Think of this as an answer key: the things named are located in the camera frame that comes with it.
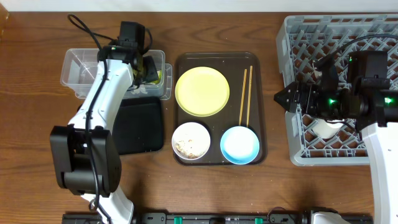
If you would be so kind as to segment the small white cup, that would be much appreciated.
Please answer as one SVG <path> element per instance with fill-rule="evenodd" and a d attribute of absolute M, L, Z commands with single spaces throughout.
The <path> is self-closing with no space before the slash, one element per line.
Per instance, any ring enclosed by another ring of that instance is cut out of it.
<path fill-rule="evenodd" d="M 324 119 L 316 119 L 317 123 L 312 128 L 316 136 L 322 139 L 332 138 L 343 126 L 341 120 L 325 121 Z"/>

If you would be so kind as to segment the rice food scraps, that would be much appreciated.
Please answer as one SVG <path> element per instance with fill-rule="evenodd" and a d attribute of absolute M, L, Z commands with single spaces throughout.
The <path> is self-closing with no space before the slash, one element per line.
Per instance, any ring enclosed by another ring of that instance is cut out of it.
<path fill-rule="evenodd" d="M 175 143 L 176 150 L 185 158 L 196 159 L 203 154 L 203 150 L 194 140 L 181 140 Z"/>

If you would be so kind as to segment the light blue bowl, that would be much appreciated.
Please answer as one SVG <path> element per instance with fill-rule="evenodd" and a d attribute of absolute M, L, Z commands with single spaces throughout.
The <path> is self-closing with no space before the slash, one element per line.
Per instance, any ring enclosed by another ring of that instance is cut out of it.
<path fill-rule="evenodd" d="M 232 164 L 245 165 L 252 162 L 260 151 L 260 142 L 255 132 L 244 126 L 229 128 L 221 137 L 222 155 Z"/>

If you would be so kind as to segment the white bowl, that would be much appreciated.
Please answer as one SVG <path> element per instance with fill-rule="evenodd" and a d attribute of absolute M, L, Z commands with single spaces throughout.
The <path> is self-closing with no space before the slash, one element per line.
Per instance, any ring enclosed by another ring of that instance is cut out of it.
<path fill-rule="evenodd" d="M 203 150 L 203 154 L 196 159 L 188 159 L 183 157 L 175 148 L 175 143 L 181 140 L 194 140 L 197 144 L 199 144 Z M 200 123 L 195 122 L 187 122 L 181 124 L 172 135 L 172 148 L 174 153 L 180 159 L 185 159 L 188 161 L 198 160 L 203 157 L 209 150 L 211 144 L 211 137 L 209 131 Z"/>

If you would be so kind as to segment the green snack wrapper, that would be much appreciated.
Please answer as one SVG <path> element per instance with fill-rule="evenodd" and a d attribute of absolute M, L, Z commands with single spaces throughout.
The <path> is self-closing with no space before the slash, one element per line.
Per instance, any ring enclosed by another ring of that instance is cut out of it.
<path fill-rule="evenodd" d="M 162 71 L 158 70 L 157 74 L 158 74 L 158 79 L 150 82 L 151 85 L 158 85 L 160 83 L 161 78 L 162 78 Z"/>

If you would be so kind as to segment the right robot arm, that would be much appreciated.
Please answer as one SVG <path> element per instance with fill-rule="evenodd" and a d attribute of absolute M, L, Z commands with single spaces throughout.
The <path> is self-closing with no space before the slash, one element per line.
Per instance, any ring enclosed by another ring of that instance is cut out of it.
<path fill-rule="evenodd" d="M 374 223 L 397 223 L 397 92 L 387 77 L 387 52 L 351 52 L 349 89 L 338 89 L 335 55 L 315 63 L 320 84 L 292 82 L 274 101 L 293 113 L 324 120 L 354 119 L 366 146 L 374 195 Z"/>

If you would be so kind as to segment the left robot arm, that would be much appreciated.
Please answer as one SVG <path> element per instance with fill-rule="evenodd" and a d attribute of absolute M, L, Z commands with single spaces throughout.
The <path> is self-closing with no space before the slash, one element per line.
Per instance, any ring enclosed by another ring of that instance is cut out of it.
<path fill-rule="evenodd" d="M 145 55 L 148 33 L 137 22 L 121 23 L 118 38 L 98 47 L 97 75 L 80 109 L 50 133 L 57 184 L 87 200 L 106 223 L 133 222 L 134 204 L 119 186 L 122 165 L 112 129 L 125 92 L 158 77 Z"/>

